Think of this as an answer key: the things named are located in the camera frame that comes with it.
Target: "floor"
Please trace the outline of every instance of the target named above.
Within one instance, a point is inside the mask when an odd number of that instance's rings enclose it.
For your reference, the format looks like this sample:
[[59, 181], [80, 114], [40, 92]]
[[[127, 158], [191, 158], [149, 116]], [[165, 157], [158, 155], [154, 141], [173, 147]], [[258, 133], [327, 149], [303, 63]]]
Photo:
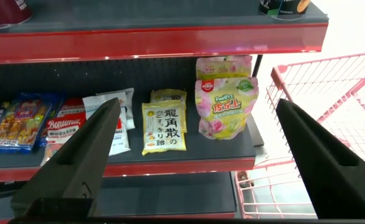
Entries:
[[[274, 158], [287, 157], [283, 161], [288, 161], [291, 157], [266, 100], [265, 89], [272, 83], [272, 66], [365, 52], [365, 0], [312, 2], [330, 18], [323, 51], [265, 55], [258, 73], [260, 96], [252, 114], [265, 142], [264, 147], [257, 149], [256, 164], [260, 166], [281, 161]], [[316, 218], [294, 163], [252, 170], [249, 177], [255, 179], [254, 185], [241, 184], [247, 188], [244, 190], [246, 218]]]

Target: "wire basket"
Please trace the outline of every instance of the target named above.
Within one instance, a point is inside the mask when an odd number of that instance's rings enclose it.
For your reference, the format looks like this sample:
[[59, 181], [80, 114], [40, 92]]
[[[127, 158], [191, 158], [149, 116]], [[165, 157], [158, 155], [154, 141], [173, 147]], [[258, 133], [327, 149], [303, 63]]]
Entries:
[[[275, 110], [284, 98], [365, 161], [365, 54], [279, 65], [271, 76], [266, 98], [279, 127]], [[235, 181], [244, 218], [316, 218], [292, 156], [237, 172]]]

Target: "store shelf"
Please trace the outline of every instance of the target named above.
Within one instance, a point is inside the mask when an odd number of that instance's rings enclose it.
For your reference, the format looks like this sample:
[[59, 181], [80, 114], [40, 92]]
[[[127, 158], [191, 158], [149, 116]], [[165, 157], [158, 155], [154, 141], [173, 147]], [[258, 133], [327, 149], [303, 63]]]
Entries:
[[321, 51], [328, 16], [314, 4], [281, 21], [256, 0], [35, 0], [0, 29], [0, 63]]
[[[136, 129], [128, 131], [131, 151], [110, 156], [105, 177], [148, 174], [177, 174], [247, 170], [254, 166], [255, 151], [248, 128], [229, 141], [215, 141], [198, 132], [199, 115], [193, 96], [187, 99], [187, 151], [168, 151], [142, 156], [143, 122], [141, 104], [149, 94], [137, 95], [133, 102]], [[44, 148], [32, 154], [0, 154], [0, 182], [28, 180], [39, 169]]]
[[[0, 220], [13, 218], [11, 197], [0, 198]], [[233, 218], [236, 204], [229, 172], [103, 179], [102, 216]]]

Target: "metal wire mesh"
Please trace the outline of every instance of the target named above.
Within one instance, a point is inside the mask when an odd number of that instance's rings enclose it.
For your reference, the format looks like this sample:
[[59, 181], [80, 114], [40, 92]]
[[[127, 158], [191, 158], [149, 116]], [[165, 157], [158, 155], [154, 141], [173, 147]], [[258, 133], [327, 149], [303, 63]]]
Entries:
[[[267, 102], [279, 127], [275, 112], [279, 99], [294, 101], [365, 160], [365, 54], [279, 65], [274, 67], [272, 78], [273, 83], [267, 87]], [[275, 196], [276, 191], [306, 192], [295, 163], [290, 161], [293, 158], [287, 156], [285, 161], [267, 161], [255, 166], [255, 170], [237, 173], [245, 218], [316, 217], [306, 193], [300, 201], [294, 195]], [[264, 180], [268, 183], [257, 185]], [[259, 202], [257, 197], [265, 194], [271, 196], [270, 201]]]

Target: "container on shelf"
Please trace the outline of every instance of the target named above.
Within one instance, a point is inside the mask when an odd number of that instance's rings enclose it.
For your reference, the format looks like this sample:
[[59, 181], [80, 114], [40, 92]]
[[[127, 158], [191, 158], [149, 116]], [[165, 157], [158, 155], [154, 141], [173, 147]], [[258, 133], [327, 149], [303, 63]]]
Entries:
[[311, 0], [260, 0], [260, 11], [276, 19], [302, 18]]

